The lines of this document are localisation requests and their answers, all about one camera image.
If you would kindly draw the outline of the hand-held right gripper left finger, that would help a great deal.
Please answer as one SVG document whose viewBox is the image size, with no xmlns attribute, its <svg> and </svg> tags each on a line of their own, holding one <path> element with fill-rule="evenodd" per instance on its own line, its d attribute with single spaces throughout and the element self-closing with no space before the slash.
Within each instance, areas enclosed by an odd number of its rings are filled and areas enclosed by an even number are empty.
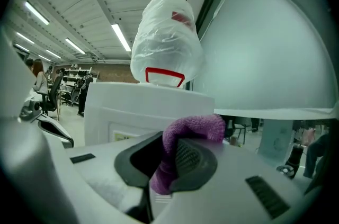
<svg viewBox="0 0 339 224">
<path fill-rule="evenodd" d="M 146 187 L 161 163 L 163 133 L 155 135 L 121 151 L 114 160 L 114 168 L 122 180 L 133 187 Z"/>
</svg>

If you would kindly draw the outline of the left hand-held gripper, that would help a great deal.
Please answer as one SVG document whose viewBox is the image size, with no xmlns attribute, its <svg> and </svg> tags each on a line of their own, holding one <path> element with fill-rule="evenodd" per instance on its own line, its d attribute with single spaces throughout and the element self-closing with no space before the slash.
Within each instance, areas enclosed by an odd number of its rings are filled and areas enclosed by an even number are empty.
<svg viewBox="0 0 339 224">
<path fill-rule="evenodd" d="M 22 121 L 32 122 L 43 114 L 43 103 L 34 98 L 25 101 L 19 118 Z M 54 119 L 37 119 L 38 127 L 45 133 L 58 138 L 65 149 L 74 147 L 74 140 L 66 129 Z"/>
</svg>

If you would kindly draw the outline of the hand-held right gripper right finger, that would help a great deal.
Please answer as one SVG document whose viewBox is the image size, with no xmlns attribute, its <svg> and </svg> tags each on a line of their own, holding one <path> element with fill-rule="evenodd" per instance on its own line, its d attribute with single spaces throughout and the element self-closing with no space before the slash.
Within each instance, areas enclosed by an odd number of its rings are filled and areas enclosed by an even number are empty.
<svg viewBox="0 0 339 224">
<path fill-rule="evenodd" d="M 215 155 L 191 139 L 178 140 L 174 164 L 176 179 L 169 186 L 172 193 L 200 189 L 218 166 Z"/>
</svg>

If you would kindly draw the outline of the purple cloth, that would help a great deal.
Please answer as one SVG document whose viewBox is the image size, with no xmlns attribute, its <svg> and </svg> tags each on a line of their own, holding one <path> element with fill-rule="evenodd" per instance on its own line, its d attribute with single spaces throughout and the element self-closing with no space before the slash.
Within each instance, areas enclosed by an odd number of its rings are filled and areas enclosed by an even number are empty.
<svg viewBox="0 0 339 224">
<path fill-rule="evenodd" d="M 175 155 L 181 138 L 202 138 L 221 143 L 227 122 L 218 114 L 190 116 L 171 123 L 162 135 L 162 160 L 151 178 L 150 186 L 157 194 L 169 195 L 171 183 L 177 179 Z"/>
</svg>

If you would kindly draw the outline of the white water dispenser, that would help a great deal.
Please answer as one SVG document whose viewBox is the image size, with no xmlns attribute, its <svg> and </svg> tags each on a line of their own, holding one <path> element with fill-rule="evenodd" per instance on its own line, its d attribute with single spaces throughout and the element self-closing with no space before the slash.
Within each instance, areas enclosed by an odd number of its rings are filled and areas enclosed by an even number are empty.
<svg viewBox="0 0 339 224">
<path fill-rule="evenodd" d="M 214 113 L 215 101 L 182 88 L 146 83 L 91 83 L 85 103 L 85 145 L 165 130 L 173 121 Z"/>
</svg>

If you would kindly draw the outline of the plastic-wrapped water jug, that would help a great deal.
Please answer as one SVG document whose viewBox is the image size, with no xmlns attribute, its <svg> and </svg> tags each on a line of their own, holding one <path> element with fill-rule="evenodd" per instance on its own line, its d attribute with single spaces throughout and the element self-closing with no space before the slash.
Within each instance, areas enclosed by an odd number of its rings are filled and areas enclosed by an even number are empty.
<svg viewBox="0 0 339 224">
<path fill-rule="evenodd" d="M 194 79 L 203 64 L 191 5 L 186 0 L 151 0 L 132 46 L 135 80 L 180 87 Z"/>
</svg>

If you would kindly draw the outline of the black swivel chair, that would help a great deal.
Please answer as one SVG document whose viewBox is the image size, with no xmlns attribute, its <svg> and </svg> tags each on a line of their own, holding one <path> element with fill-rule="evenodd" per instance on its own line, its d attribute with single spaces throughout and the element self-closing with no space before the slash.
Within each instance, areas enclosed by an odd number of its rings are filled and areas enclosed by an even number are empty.
<svg viewBox="0 0 339 224">
<path fill-rule="evenodd" d="M 55 79 L 55 82 L 49 91 L 49 93 L 37 92 L 37 94 L 42 96 L 42 103 L 40 104 L 42 111 L 45 115 L 48 115 L 48 112 L 56 111 L 58 109 L 58 95 L 63 77 L 58 76 Z"/>
</svg>

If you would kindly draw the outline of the white shelf unit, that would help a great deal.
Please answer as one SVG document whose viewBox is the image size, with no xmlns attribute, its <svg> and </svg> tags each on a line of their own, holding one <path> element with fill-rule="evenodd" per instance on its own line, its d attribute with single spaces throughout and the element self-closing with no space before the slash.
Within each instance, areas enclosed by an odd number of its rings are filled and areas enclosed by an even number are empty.
<svg viewBox="0 0 339 224">
<path fill-rule="evenodd" d="M 90 69 L 65 69 L 60 85 L 60 104 L 71 106 L 78 104 L 84 77 L 88 74 L 92 75 L 93 82 L 97 81 L 99 72 L 94 71 L 92 67 Z"/>
</svg>

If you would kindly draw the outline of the black thermos bottle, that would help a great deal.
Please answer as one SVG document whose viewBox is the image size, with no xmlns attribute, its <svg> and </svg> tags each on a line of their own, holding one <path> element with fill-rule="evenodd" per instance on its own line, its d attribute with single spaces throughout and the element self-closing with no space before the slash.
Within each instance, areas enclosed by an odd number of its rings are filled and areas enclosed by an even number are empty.
<svg viewBox="0 0 339 224">
<path fill-rule="evenodd" d="M 278 166 L 276 170 L 290 179 L 293 179 L 300 167 L 301 156 L 304 152 L 304 147 L 294 145 L 289 158 L 284 165 Z"/>
</svg>

